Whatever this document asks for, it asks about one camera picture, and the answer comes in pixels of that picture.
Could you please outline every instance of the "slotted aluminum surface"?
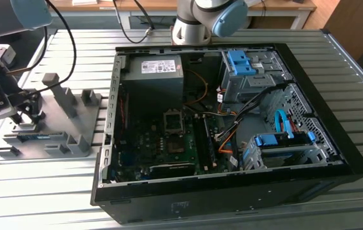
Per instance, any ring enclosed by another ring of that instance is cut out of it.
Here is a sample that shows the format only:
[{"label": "slotted aluminum surface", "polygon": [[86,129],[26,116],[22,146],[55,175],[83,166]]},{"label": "slotted aluminum surface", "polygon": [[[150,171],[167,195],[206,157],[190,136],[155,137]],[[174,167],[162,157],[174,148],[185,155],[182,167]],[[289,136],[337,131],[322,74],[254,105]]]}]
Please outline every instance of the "slotted aluminum surface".
[{"label": "slotted aluminum surface", "polygon": [[[117,46],[130,44],[119,30],[74,30],[78,43],[75,74],[63,87],[74,93],[95,89],[107,96]],[[133,30],[139,40],[145,30]],[[321,31],[249,30],[215,43],[287,43],[363,155],[363,71],[330,35]],[[170,31],[159,30],[139,44],[170,45]],[[50,39],[41,66],[22,78],[25,88],[43,88],[42,73],[67,76],[73,62],[69,33]],[[102,104],[94,148],[103,140],[107,98]],[[350,229],[363,228],[363,179],[337,187],[313,201],[291,206],[225,213],[178,221],[121,226],[90,205],[95,155],[79,159],[0,161],[0,227],[8,229],[175,228],[201,229]]]}]

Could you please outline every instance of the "orange wire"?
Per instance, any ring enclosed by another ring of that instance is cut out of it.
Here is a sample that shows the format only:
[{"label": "orange wire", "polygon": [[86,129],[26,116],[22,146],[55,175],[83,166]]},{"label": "orange wire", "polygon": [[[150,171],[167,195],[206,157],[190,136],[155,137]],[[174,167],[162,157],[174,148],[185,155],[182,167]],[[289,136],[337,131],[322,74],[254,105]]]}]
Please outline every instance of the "orange wire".
[{"label": "orange wire", "polygon": [[231,134],[229,135],[229,137],[226,138],[226,140],[225,140],[225,142],[223,142],[223,144],[222,144],[222,146],[221,146],[221,148],[219,148],[219,152],[229,151],[229,150],[225,150],[223,147],[225,147],[226,143],[230,141],[230,139],[231,139],[231,137],[233,137],[233,135],[235,134],[237,131],[238,131],[238,129],[235,129],[235,130],[231,132]]},{"label": "orange wire", "polygon": [[202,96],[199,99],[197,99],[197,100],[194,100],[194,101],[191,101],[191,102],[186,102],[186,103],[185,103],[185,104],[189,105],[189,104],[194,104],[194,103],[197,103],[197,102],[199,102],[199,101],[202,101],[202,100],[205,99],[205,97],[207,96],[209,87],[207,87],[207,82],[206,82],[205,78],[203,78],[197,72],[194,72],[194,71],[190,70],[190,69],[186,69],[186,71],[194,73],[194,74],[197,75],[197,77],[201,78],[201,80],[202,80],[203,83],[205,83],[205,87],[206,87],[206,91],[205,91],[205,93],[203,93],[203,96]]},{"label": "orange wire", "polygon": [[219,151],[219,153],[233,153],[233,151],[231,150],[222,150],[222,151]]},{"label": "orange wire", "polygon": [[219,103],[219,114],[227,114],[227,112],[222,111],[222,103]]},{"label": "orange wire", "polygon": [[291,122],[291,126],[293,126],[294,131],[299,131],[299,130],[298,130],[298,127],[297,127],[297,125],[295,125],[295,123],[294,123],[294,121],[290,120],[290,122]]}]

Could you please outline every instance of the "case label sticker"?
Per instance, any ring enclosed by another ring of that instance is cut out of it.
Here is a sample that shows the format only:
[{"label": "case label sticker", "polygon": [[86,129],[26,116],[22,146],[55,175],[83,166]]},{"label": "case label sticker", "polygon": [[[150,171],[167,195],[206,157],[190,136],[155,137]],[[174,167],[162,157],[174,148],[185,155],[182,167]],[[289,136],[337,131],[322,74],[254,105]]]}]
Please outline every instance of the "case label sticker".
[{"label": "case label sticker", "polygon": [[251,66],[253,68],[263,68],[263,64],[261,63],[253,63]]},{"label": "case label sticker", "polygon": [[145,61],[142,63],[142,73],[169,73],[177,72],[175,60]]},{"label": "case label sticker", "polygon": [[223,95],[222,94],[218,94],[218,102],[223,103]]},{"label": "case label sticker", "polygon": [[239,161],[238,159],[234,158],[234,156],[230,157],[230,162],[233,163],[235,167],[239,165]]}]

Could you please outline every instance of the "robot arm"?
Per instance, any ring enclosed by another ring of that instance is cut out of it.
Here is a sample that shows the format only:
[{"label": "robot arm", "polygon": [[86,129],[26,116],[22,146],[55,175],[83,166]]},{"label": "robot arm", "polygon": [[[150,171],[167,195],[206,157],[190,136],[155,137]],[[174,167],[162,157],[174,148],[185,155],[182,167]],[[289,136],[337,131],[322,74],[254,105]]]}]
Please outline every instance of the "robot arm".
[{"label": "robot arm", "polygon": [[173,41],[178,45],[210,43],[211,33],[231,36],[246,21],[243,0],[178,0],[178,19]]},{"label": "robot arm", "polygon": [[[0,0],[0,36],[35,30],[50,25],[51,21],[43,0]],[[17,112],[33,115],[35,111],[31,111],[31,104],[37,99],[25,97],[27,92],[18,86],[15,78],[6,75],[7,72],[0,61],[0,119],[11,117],[18,123]]]},{"label": "robot arm", "polygon": [[[178,0],[178,20],[173,39],[178,45],[201,45],[210,42],[211,32],[230,36],[247,16],[243,0]],[[46,1],[0,0],[0,36],[35,30],[53,22]],[[17,124],[23,112],[37,123],[39,120],[39,94],[18,86],[7,76],[8,69],[0,61],[0,119],[11,117]]]}]

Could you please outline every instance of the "table leg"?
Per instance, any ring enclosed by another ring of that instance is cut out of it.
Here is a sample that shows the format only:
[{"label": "table leg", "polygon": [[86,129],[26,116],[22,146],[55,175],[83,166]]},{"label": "table leg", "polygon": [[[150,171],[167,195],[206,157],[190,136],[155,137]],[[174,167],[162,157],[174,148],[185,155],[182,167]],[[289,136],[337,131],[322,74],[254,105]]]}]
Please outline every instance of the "table leg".
[{"label": "table leg", "polygon": [[311,11],[299,11],[299,15],[297,16],[291,30],[301,30],[303,28],[303,25],[309,19]]},{"label": "table leg", "polygon": [[131,12],[130,11],[119,11],[119,16],[122,20],[122,25],[126,30],[131,29]]}]

